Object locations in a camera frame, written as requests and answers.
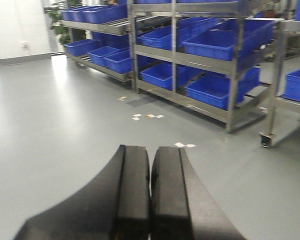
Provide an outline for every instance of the metal shelving rack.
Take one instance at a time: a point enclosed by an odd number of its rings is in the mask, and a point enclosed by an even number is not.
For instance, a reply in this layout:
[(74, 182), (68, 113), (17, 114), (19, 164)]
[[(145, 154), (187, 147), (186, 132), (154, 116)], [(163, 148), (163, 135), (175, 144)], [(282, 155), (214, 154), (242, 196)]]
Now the metal shelving rack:
[(265, 120), (265, 130), (260, 133), (261, 145), (269, 148), (274, 138), (273, 129), (276, 109), (281, 108), (295, 113), (300, 113), (300, 102), (281, 97), (278, 93), (282, 78), (282, 70), (286, 55), (287, 39), (290, 33), (300, 33), (300, 21), (286, 20), (279, 23), (277, 46), (275, 51), (275, 71), (270, 88), (268, 115)]
[[(264, 49), (255, 51), (249, 56), (249, 61), (242, 60), (238, 63), (239, 51), (242, 48), (244, 34), (244, 20), (247, 16), (252, 16), (273, 0), (238, 0), (232, 2), (200, 2), (200, 3), (172, 3), (159, 4), (135, 4), (134, 0), (128, 0), (128, 17), (131, 22), (130, 45), (131, 54), (134, 61), (133, 88), (136, 92), (139, 89), (150, 92), (174, 103), (180, 104), (206, 116), (217, 119), (226, 124), (226, 131), (233, 133), (238, 124), (238, 120), (243, 115), (255, 109), (270, 93), (268, 84), (264, 84), (264, 90), (250, 101), (236, 106), (238, 81), (241, 76), (251, 67), (255, 66), (264, 55), (274, 51), (275, 42), (268, 44)], [(172, 22), (172, 50), (164, 50), (154, 47), (139, 45), (136, 43), (136, 18), (140, 16), (162, 16), (171, 17)], [(202, 57), (183, 52), (178, 52), (176, 48), (177, 19), (180, 17), (222, 17), (236, 18), (238, 29), (236, 30), (236, 44), (232, 61), (219, 60), (215, 58)], [(155, 86), (139, 79), (137, 55), (142, 55), (162, 61), (172, 63), (172, 91)], [(212, 105), (205, 104), (195, 99), (189, 98), (177, 92), (176, 88), (176, 65), (186, 65), (198, 69), (226, 74), (231, 77), (228, 111)]]
[[(169, 20), (169, 18), (164, 16), (141, 16), (136, 19), (136, 25), (138, 26), (139, 29), (142, 29), (150, 26), (160, 25), (166, 22), (167, 20)], [(74, 41), (74, 36), (72, 35), (71, 29), (82, 29), (86, 31), (99, 32), (99, 33), (111, 34), (116, 36), (127, 35), (129, 34), (129, 30), (130, 30), (130, 23), (128, 21), (128, 18), (124, 18), (112, 22), (106, 22), (103, 24), (65, 21), (65, 20), (61, 20), (61, 23), (70, 29), (71, 42)], [(65, 54), (68, 58), (74, 60), (76, 63), (80, 63), (92, 69), (98, 70), (99, 72), (107, 74), (112, 78), (119, 80), (122, 83), (126, 83), (130, 81), (134, 77), (134, 73), (132, 71), (121, 74), (112, 71), (107, 67), (94, 64), (91, 62), (90, 57), (87, 54), (82, 56), (73, 56), (71, 54), (68, 54), (67, 50), (65, 50)]]

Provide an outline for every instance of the wheel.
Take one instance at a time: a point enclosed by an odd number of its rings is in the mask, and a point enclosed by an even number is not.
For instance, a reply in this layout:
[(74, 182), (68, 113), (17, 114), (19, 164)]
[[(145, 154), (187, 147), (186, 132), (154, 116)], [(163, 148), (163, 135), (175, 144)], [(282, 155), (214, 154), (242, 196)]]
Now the wheel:
[(272, 142), (272, 139), (270, 137), (261, 135), (261, 145), (262, 145), (262, 147), (270, 148), (271, 147), (271, 142)]

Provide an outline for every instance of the floor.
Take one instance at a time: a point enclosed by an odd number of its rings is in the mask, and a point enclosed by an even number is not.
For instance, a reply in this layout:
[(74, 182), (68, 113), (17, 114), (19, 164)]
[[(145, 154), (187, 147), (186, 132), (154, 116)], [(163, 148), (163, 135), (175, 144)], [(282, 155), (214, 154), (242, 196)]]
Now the floor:
[[(288, 63), (286, 71), (297, 64)], [(262, 68), (270, 79), (272, 65)], [(276, 123), (278, 139), (289, 137), (266, 149), (264, 121), (229, 135), (65, 56), (0, 68), (0, 240), (80, 189), (120, 144), (147, 147), (152, 161), (158, 146), (177, 142), (196, 145), (186, 149), (191, 163), (247, 239), (300, 240), (300, 116), (279, 110)]]

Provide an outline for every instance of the green leaves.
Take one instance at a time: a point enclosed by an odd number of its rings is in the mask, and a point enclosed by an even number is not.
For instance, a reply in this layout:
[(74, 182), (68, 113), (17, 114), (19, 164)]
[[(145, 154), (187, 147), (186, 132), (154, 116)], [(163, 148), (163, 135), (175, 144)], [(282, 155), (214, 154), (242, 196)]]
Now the green leaves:
[(56, 35), (62, 34), (65, 31), (64, 26), (55, 26), (54, 27), (54, 32)]
[[(71, 8), (80, 6), (80, 0), (70, 0)], [(69, 29), (64, 27), (60, 20), (62, 20), (62, 15), (59, 10), (66, 8), (66, 1), (61, 0), (52, 4), (52, 9), (47, 11), (47, 14), (51, 18), (51, 26), (50, 29), (54, 30), (55, 35), (58, 36), (59, 42), (63, 44), (67, 44), (70, 42)], [(83, 40), (86, 39), (86, 31), (81, 29), (73, 29), (73, 34), (75, 36), (75, 40)]]

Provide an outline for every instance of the white paper scrap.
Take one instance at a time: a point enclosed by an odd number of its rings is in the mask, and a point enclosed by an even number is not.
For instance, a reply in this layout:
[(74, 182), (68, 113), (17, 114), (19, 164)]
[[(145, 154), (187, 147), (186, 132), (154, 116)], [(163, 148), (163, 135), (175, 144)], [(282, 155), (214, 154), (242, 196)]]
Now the white paper scrap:
[(176, 145), (178, 148), (183, 148), (185, 145), (182, 144), (181, 142), (177, 142), (174, 145)]
[(194, 144), (187, 144), (187, 145), (185, 145), (187, 148), (194, 148), (196, 145), (194, 145)]
[(268, 113), (268, 108), (266, 108), (266, 107), (261, 106), (261, 107), (259, 107), (259, 109), (265, 114)]

